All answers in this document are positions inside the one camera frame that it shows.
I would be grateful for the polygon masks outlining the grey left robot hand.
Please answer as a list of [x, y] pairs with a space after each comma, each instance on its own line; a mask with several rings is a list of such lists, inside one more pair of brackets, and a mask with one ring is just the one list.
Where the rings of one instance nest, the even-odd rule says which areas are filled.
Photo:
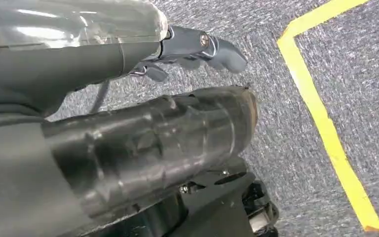
[[232, 73], [230, 42], [149, 0], [0, 0], [0, 237], [252, 236], [238, 155], [258, 119], [244, 86], [49, 121], [65, 97], [158, 63]]

